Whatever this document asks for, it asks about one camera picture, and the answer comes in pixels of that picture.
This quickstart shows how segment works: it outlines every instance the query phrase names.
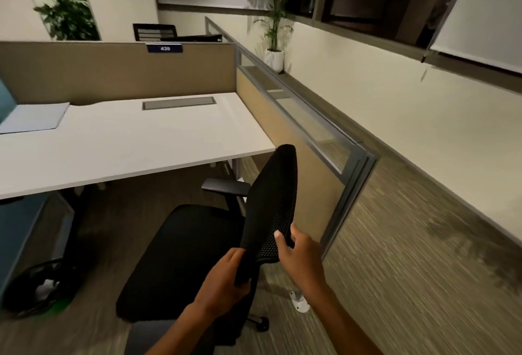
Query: person's left hand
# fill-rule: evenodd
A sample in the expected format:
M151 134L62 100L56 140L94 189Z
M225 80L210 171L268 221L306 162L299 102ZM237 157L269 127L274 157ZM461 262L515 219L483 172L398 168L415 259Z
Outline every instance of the person's left hand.
M245 253L232 248L212 267L199 289L193 304L200 307L211 319L230 311L233 305L250 293L250 282L235 286L235 274Z

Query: desk surface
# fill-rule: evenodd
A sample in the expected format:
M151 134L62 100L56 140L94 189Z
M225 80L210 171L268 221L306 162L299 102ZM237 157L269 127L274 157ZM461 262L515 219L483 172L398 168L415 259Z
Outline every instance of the desk surface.
M274 145L237 94L215 105L70 106L53 130L0 135L0 199L266 153Z

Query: floor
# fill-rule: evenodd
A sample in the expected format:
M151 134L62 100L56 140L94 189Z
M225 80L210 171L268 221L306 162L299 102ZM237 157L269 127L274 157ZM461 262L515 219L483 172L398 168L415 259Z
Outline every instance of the floor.
M349 120L338 119L381 154L324 262L349 313L386 355L520 354L521 249ZM60 314L3 320L0 353L123 354L129 325L115 316L114 303L125 280L176 205L225 206L199 190L206 177L219 174L192 167L114 181L95 192L79 253L97 262L81 291ZM235 347L216 353L333 354L314 314L293 310L291 289L279 265L264 266L252 312L270 318L270 331L246 325Z

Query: chair caster wheel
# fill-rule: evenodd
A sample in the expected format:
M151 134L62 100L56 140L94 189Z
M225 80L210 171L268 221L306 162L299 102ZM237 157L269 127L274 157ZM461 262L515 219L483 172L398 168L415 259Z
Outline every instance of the chair caster wheel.
M270 329L270 322L269 322L268 318L262 316L259 319L261 319L261 322L256 323L257 331L258 332L267 332Z

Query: potted plant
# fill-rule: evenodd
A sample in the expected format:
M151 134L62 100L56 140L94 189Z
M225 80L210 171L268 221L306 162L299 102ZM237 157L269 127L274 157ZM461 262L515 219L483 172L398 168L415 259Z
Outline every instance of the potted plant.
M268 38L270 46L265 50L264 62L277 73L280 73L284 68L284 52L279 49L278 45L279 28L281 20L286 17L286 13L284 11L283 0L270 1L269 6L271 11L268 15L268 20L261 19L254 22L264 22L268 25L265 36ZM284 25L283 28L289 28L291 32L293 31L290 25Z
M100 40L87 0L52 0L34 10L43 16L55 40Z

